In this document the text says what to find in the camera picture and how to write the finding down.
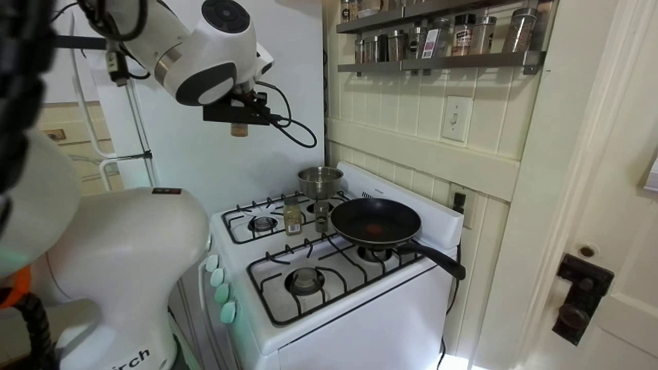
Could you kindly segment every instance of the white stove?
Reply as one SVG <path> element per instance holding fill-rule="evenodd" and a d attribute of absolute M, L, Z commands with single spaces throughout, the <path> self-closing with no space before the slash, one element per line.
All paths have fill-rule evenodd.
<path fill-rule="evenodd" d="M 344 189 L 329 203 L 386 198 L 423 222 L 417 242 L 454 256 L 462 215 L 340 164 Z M 284 229 L 284 202 L 296 200 L 305 226 Z M 399 370 L 435 368 L 452 278 L 419 254 L 372 252 L 315 229 L 301 192 L 257 200 L 212 217 L 213 246 L 185 275 L 174 317 L 203 368 Z"/>

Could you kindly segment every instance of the stove knob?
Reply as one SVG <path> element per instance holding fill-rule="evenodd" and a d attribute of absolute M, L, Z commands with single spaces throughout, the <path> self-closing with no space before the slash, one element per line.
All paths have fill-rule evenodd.
<path fill-rule="evenodd" d="M 218 288 L 223 281 L 225 281 L 225 269 L 218 268 L 218 269 L 213 269 L 213 271 L 209 273 L 209 285 L 212 285 L 212 288 Z"/>
<path fill-rule="evenodd" d="M 207 254 L 203 268 L 207 273 L 212 273 L 216 268 L 221 268 L 221 254 Z"/>
<path fill-rule="evenodd" d="M 225 324 L 233 324 L 233 323 L 235 323 L 235 317 L 237 317 L 237 306 L 235 306 L 235 302 L 231 299 L 231 302 L 227 302 L 227 303 L 223 306 L 221 320 L 223 320 Z"/>
<path fill-rule="evenodd" d="M 231 285 L 228 285 L 228 283 L 218 285 L 218 288 L 213 289 L 212 298 L 213 298 L 213 302 L 218 302 L 218 303 L 228 302 L 228 298 L 231 298 Z"/>

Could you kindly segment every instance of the stove burner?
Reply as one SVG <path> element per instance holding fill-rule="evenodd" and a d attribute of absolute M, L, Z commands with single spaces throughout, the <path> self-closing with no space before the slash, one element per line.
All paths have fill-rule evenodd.
<path fill-rule="evenodd" d="M 269 229 L 275 228 L 275 223 L 277 222 L 274 217 L 263 215 L 263 217 L 252 217 L 246 228 L 253 229 L 253 233 L 269 233 Z"/>
<path fill-rule="evenodd" d="M 366 248 L 359 246 L 355 248 L 355 254 L 369 262 L 383 262 L 388 260 L 392 256 L 392 248 Z"/>
<path fill-rule="evenodd" d="M 325 285 L 325 275 L 317 269 L 295 269 L 286 278 L 286 289 L 295 295 L 311 295 L 317 294 Z"/>
<path fill-rule="evenodd" d="M 315 213 L 315 203 L 308 203 L 307 207 L 308 213 Z"/>

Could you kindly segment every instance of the black door latch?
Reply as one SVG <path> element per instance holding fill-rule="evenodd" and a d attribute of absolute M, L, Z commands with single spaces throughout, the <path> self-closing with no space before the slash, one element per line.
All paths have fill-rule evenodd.
<path fill-rule="evenodd" d="M 572 289 L 560 309 L 553 330 L 577 345 L 600 298 L 609 291 L 615 273 L 573 254 L 565 254 L 560 262 L 557 275 L 572 281 Z"/>

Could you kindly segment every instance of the spice rack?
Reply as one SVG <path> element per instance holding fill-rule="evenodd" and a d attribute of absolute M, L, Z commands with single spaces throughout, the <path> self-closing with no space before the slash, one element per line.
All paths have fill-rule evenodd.
<path fill-rule="evenodd" d="M 423 18 L 438 18 L 461 15 L 468 10 L 484 10 L 505 4 L 523 4 L 520 0 L 425 0 L 394 10 L 383 10 L 372 16 L 346 21 L 338 25 L 338 32 L 372 32 L 390 28 L 394 25 L 421 22 Z M 523 67 L 525 73 L 537 73 L 545 62 L 545 35 L 550 21 L 537 28 L 534 42 L 528 52 L 520 54 L 472 54 L 472 56 L 443 56 L 432 60 L 401 60 L 401 62 L 372 62 L 372 63 L 342 63 L 338 72 L 380 73 L 380 72 L 429 72 L 429 70 L 456 70 L 456 67 Z"/>

